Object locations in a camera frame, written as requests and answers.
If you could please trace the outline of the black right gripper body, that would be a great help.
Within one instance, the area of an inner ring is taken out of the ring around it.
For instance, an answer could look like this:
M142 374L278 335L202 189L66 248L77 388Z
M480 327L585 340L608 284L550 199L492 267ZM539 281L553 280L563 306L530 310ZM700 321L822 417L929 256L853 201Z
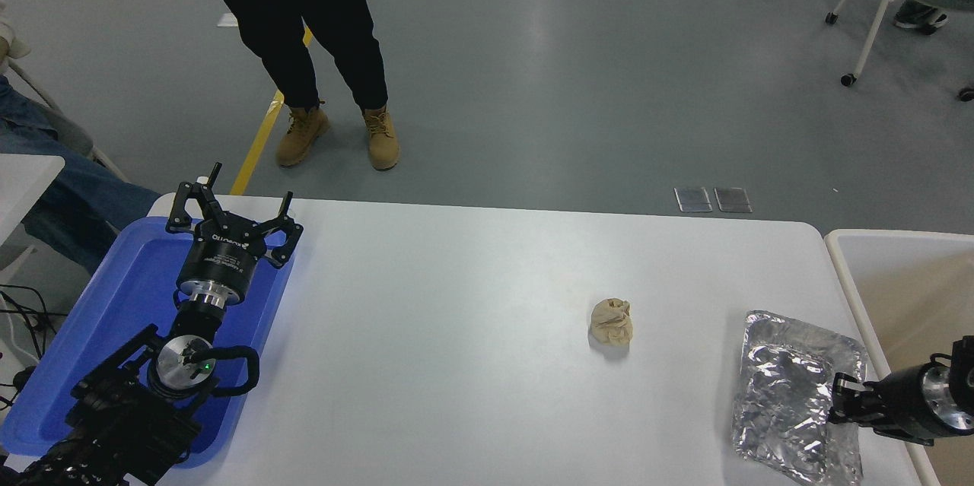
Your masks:
M867 426L875 434L921 446L933 446L932 416L922 392L929 366L912 366L864 383Z

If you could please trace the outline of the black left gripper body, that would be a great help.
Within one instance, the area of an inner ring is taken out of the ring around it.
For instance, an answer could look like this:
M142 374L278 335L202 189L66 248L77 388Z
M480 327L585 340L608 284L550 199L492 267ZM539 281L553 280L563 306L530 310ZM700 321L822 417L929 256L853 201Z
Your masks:
M227 234L219 232L213 221L195 224L190 253L177 276L180 291L189 294L191 286L216 284L236 297L246 296L267 243L244 234L234 226Z

